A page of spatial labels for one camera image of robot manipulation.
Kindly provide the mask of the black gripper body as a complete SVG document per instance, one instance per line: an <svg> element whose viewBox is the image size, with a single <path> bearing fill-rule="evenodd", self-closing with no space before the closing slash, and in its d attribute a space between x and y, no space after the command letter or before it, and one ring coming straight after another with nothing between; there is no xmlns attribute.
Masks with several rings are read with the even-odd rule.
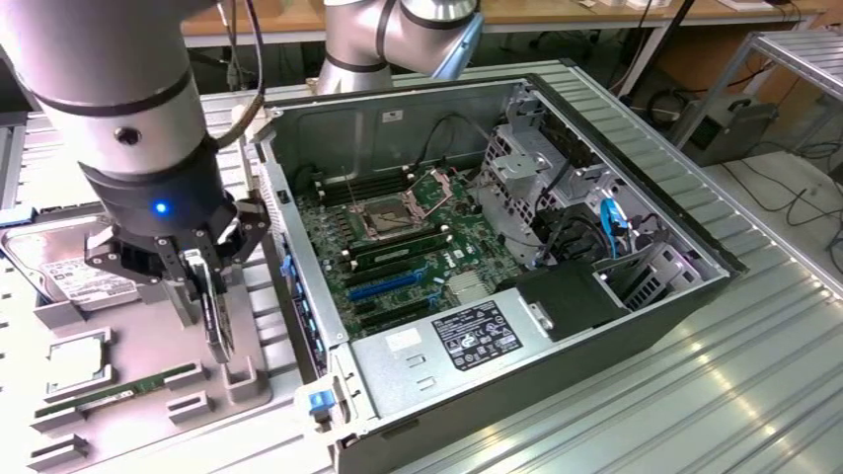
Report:
<svg viewBox="0 0 843 474"><path fill-rule="evenodd" d="M237 215L222 187L217 151L215 140L203 136L174 166L143 175L109 176L81 165L111 220L109 228L86 237L85 247L119 242L151 252L158 239L171 238L178 248L191 248L197 230L215 239Z"/></svg>

